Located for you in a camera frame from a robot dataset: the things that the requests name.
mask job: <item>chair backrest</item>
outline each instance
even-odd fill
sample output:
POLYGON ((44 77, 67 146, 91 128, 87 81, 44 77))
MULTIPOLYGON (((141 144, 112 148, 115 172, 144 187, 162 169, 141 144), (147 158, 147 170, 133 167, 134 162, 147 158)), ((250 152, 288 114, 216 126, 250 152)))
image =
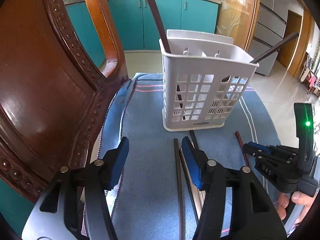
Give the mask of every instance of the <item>chair backrest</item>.
POLYGON ((128 74, 112 20, 105 22, 111 42, 104 47, 112 67, 103 75, 79 42, 63 0, 3 1, 0 177, 35 202, 61 166, 90 160, 128 74))

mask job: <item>silver screw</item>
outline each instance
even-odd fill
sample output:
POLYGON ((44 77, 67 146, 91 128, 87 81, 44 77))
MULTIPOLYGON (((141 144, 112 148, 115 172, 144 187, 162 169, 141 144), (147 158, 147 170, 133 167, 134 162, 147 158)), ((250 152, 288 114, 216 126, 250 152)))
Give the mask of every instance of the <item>silver screw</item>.
POLYGON ((215 160, 208 160, 207 161, 207 164, 210 166, 210 167, 214 167, 215 165, 217 165, 217 162, 215 160))
POLYGON ((98 159, 98 160, 95 160, 95 161, 94 161, 94 165, 96 165, 96 166, 101 166, 101 165, 103 165, 103 164, 104 164, 104 162, 103 162, 102 159, 98 159))
POLYGON ((61 172, 61 173, 66 173, 68 170, 69 170, 68 166, 62 166, 62 167, 60 168, 60 172, 61 172))
POLYGON ((244 167, 242 167, 242 171, 244 173, 249 173, 251 171, 251 169, 248 166, 244 166, 244 167))

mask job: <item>finger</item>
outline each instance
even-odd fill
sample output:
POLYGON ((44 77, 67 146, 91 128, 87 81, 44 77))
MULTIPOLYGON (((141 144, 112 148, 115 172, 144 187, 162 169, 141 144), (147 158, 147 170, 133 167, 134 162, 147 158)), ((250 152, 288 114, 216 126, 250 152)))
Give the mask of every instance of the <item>finger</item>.
POLYGON ((284 193, 280 193, 278 198, 278 204, 286 208, 289 205, 289 198, 284 193))
POLYGON ((308 213, 309 209, 310 209, 310 206, 304 206, 304 207, 303 207, 303 209, 302 209, 300 215, 298 216, 295 224, 300 223, 300 222, 304 219, 304 217, 305 217, 306 214, 308 213))
POLYGON ((279 215, 280 219, 284 220, 285 216, 287 215, 287 212, 285 211, 285 208, 283 206, 281 206, 281 205, 278 205, 277 212, 278 212, 278 215, 279 215))
POLYGON ((291 199, 293 203, 304 206, 311 206, 314 201, 314 198, 309 197, 301 193, 300 191, 296 191, 295 193, 293 193, 291 199))

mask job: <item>pink stripe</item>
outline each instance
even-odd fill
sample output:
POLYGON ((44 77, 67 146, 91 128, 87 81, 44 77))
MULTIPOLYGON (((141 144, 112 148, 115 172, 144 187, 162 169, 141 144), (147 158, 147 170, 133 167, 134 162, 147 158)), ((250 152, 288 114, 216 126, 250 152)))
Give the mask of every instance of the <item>pink stripe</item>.
POLYGON ((137 88, 151 88, 151 87, 162 87, 163 85, 141 85, 137 86, 137 88))
POLYGON ((157 92, 157 91, 163 91, 162 89, 155 89, 155 90, 139 90, 139 89, 136 89, 136 91, 138 92, 157 92))

